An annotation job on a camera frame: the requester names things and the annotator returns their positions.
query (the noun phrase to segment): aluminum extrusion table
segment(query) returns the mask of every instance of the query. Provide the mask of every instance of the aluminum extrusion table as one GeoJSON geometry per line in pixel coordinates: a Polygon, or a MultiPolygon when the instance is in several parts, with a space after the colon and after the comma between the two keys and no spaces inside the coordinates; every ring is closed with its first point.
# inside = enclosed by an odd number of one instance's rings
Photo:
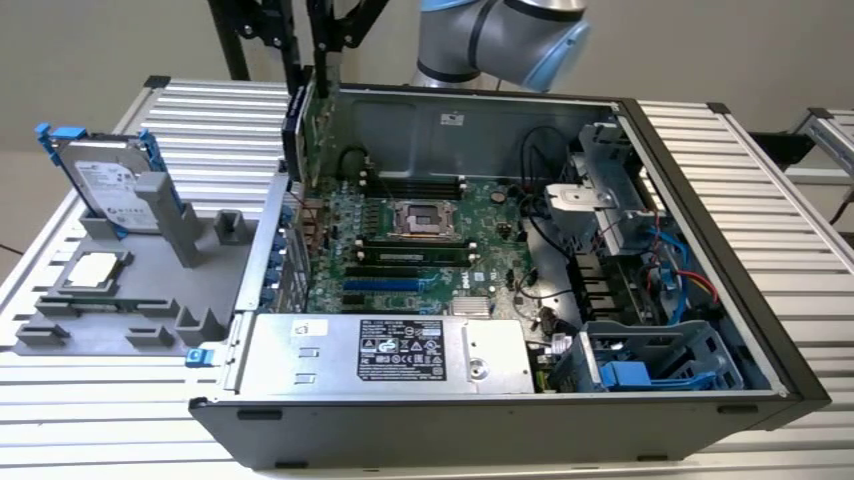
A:
{"type": "MultiPolygon", "coordinates": [[[[260,212],[282,156],[282,84],[172,80],[145,88],[115,132],[157,136],[200,215],[260,212]]],[[[681,462],[254,472],[190,417],[215,370],[181,358],[0,353],[0,476],[12,478],[854,478],[854,276],[850,249],[729,115],[642,102],[769,304],[833,397],[774,432],[738,433],[681,462]]],[[[33,313],[84,232],[69,194],[0,287],[0,346],[33,313]]]]}

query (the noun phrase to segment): metal frame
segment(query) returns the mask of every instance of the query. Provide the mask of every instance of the metal frame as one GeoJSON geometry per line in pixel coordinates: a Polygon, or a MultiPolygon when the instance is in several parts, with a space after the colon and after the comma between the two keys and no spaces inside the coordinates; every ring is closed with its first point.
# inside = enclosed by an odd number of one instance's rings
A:
{"type": "Polygon", "coordinates": [[[850,185],[850,188],[830,219],[833,225],[845,214],[849,204],[854,202],[854,185],[851,184],[851,178],[854,178],[854,111],[835,110],[830,112],[823,108],[810,108],[806,118],[799,122],[794,131],[813,139],[849,175],[845,184],[850,185]]]}

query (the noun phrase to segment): red cable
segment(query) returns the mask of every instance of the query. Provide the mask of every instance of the red cable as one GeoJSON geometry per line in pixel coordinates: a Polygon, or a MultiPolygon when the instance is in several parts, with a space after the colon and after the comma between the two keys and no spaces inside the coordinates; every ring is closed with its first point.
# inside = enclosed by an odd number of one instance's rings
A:
{"type": "Polygon", "coordinates": [[[699,283],[706,285],[706,287],[709,287],[709,291],[711,292],[711,301],[714,303],[718,303],[718,289],[715,288],[715,286],[711,284],[711,282],[709,281],[709,279],[706,277],[703,277],[698,273],[689,272],[687,270],[677,270],[677,273],[679,275],[685,275],[686,277],[691,277],[699,283]]]}

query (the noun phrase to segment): pcie slot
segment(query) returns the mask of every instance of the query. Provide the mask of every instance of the pcie slot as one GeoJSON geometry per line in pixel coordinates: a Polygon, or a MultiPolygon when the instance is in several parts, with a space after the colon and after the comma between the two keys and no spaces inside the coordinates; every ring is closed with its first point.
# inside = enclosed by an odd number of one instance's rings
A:
{"type": "Polygon", "coordinates": [[[412,267],[347,267],[344,270],[347,277],[374,277],[374,278],[418,278],[418,268],[412,267]]]}

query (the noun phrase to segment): warning label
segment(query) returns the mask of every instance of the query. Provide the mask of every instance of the warning label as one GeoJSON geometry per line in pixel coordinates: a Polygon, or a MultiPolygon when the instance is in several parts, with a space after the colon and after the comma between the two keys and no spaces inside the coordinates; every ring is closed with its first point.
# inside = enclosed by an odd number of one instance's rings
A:
{"type": "Polygon", "coordinates": [[[368,382],[447,380],[442,320],[362,320],[358,375],[368,382]]]}

